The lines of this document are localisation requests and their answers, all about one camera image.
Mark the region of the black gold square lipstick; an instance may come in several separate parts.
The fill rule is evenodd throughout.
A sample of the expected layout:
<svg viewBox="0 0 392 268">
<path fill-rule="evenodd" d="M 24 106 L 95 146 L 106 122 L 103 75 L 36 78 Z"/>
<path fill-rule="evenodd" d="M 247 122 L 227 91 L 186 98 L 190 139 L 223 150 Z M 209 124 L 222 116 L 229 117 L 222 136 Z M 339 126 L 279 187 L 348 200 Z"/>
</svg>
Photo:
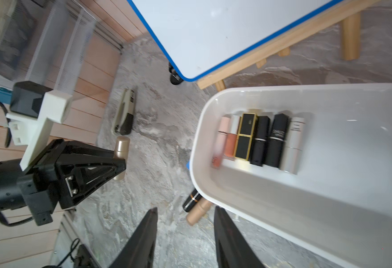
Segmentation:
<svg viewBox="0 0 392 268">
<path fill-rule="evenodd" d="M 255 113 L 242 114 L 234 150 L 235 158 L 246 161 L 249 159 L 257 118 Z"/>
</svg>

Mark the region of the black round lipstick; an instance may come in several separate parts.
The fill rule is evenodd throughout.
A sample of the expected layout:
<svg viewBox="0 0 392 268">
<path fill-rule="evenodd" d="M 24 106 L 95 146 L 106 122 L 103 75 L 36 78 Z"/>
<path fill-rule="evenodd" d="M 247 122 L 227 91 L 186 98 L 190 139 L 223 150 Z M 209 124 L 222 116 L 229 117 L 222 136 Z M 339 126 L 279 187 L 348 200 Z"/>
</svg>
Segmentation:
<svg viewBox="0 0 392 268">
<path fill-rule="evenodd" d="M 282 149 L 285 142 L 289 116 L 280 113 L 274 117 L 274 122 L 268 139 L 265 164 L 277 168 L 280 163 Z"/>
</svg>

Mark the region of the black lipstick silver band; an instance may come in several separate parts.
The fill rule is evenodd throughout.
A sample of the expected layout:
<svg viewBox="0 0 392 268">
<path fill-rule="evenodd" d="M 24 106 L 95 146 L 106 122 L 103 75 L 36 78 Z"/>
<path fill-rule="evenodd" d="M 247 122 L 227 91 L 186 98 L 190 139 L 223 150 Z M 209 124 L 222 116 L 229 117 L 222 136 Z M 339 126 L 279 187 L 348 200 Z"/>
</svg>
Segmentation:
<svg viewBox="0 0 392 268">
<path fill-rule="evenodd" d="M 271 120 L 268 116 L 258 117 L 256 132 L 253 137 L 251 155 L 249 159 L 249 162 L 252 165 L 263 166 L 270 121 Z"/>
</svg>

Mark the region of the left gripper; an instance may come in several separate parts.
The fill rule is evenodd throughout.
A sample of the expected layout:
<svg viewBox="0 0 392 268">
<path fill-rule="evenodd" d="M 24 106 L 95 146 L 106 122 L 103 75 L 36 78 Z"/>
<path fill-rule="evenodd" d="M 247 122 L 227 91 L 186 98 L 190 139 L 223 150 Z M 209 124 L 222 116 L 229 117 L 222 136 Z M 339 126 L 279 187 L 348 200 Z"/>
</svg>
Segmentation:
<svg viewBox="0 0 392 268">
<path fill-rule="evenodd" d="M 53 222 L 57 205 L 68 210 L 124 172 L 127 163 L 114 152 L 78 141 L 56 139 L 17 179 L 25 205 L 37 226 Z"/>
</svg>

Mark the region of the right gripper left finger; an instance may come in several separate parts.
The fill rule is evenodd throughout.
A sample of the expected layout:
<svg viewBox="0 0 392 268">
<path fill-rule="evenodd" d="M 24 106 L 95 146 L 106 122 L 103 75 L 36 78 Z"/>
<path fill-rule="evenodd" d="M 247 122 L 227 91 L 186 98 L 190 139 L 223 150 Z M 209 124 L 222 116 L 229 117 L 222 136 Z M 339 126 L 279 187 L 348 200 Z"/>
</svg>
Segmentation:
<svg viewBox="0 0 392 268">
<path fill-rule="evenodd" d="M 157 222 L 158 208 L 155 207 L 147 211 L 110 268 L 152 268 Z"/>
</svg>

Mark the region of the silver lipstick tube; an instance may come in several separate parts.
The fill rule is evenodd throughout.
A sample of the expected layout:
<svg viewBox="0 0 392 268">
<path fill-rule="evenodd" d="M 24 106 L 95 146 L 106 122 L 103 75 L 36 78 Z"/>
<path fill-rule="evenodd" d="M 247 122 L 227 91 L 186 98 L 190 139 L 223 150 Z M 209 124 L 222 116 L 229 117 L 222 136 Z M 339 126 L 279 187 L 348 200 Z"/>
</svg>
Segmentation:
<svg viewBox="0 0 392 268">
<path fill-rule="evenodd" d="M 288 126 L 284 149 L 280 161 L 280 170 L 297 174 L 300 155 L 302 153 L 302 136 L 305 128 L 305 119 L 293 117 Z"/>
</svg>

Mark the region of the pale pink lip gloss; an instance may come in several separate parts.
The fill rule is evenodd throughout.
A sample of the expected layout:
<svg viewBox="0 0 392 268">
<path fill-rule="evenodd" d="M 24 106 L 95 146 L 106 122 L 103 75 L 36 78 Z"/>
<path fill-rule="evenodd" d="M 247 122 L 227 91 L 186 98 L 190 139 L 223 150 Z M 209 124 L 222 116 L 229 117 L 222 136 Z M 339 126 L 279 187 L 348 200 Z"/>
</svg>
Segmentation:
<svg viewBox="0 0 392 268">
<path fill-rule="evenodd" d="M 218 168 L 223 159 L 224 147 L 227 140 L 230 117 L 222 117 L 218 127 L 216 141 L 213 148 L 212 167 Z"/>
</svg>

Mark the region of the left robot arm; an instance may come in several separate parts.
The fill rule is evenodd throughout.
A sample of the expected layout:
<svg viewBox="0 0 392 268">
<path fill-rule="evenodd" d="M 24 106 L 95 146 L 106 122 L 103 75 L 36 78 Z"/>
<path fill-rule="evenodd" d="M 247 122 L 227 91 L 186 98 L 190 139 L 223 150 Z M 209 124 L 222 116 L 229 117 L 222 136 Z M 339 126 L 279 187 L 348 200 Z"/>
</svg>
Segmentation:
<svg viewBox="0 0 392 268">
<path fill-rule="evenodd" d="M 126 170 L 114 152 L 56 139 L 21 169 L 20 160 L 0 162 L 0 223 L 14 227 L 53 221 L 56 206 L 67 210 Z"/>
</svg>

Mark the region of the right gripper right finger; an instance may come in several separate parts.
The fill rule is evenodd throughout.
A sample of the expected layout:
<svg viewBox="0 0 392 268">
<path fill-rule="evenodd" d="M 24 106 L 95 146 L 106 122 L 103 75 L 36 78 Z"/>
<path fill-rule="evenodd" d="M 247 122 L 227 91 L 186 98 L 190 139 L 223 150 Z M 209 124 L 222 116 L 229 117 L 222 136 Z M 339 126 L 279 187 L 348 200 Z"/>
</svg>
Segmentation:
<svg viewBox="0 0 392 268">
<path fill-rule="evenodd" d="M 214 236 L 219 268 L 265 267 L 252 251 L 226 210 L 219 206 L 215 208 Z"/>
</svg>

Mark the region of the white plastic storage box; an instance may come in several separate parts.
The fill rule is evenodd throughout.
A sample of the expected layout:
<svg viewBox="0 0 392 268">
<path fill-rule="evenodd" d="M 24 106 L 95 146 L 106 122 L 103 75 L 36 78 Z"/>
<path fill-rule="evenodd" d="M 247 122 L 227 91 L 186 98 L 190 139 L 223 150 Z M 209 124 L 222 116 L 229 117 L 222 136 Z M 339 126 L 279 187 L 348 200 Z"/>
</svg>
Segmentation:
<svg viewBox="0 0 392 268">
<path fill-rule="evenodd" d="M 211 166 L 220 119 L 242 112 L 304 118 L 296 174 Z M 190 174 L 207 200 L 332 262 L 392 268 L 392 83 L 224 90 L 201 112 Z"/>
</svg>

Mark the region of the gold lipstick tube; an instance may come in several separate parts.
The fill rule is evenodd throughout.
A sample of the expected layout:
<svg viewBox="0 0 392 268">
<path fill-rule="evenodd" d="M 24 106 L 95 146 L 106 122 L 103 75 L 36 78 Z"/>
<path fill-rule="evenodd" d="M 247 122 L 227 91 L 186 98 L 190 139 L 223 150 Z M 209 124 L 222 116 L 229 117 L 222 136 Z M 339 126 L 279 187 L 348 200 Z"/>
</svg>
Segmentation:
<svg viewBox="0 0 392 268">
<path fill-rule="evenodd" d="M 126 136 L 118 136 L 114 148 L 114 158 L 125 160 L 125 162 L 128 163 L 129 149 L 130 138 Z"/>
</svg>

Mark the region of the pink gloss silver cap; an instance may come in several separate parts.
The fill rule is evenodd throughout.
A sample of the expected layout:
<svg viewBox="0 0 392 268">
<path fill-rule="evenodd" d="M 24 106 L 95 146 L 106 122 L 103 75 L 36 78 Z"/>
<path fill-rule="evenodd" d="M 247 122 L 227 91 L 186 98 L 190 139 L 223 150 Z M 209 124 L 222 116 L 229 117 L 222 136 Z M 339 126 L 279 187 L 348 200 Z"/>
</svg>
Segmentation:
<svg viewBox="0 0 392 268">
<path fill-rule="evenodd" d="M 226 145 L 224 148 L 224 156 L 230 159 L 234 157 L 240 120 L 241 117 L 237 115 L 233 115 L 230 119 Z"/>
</svg>

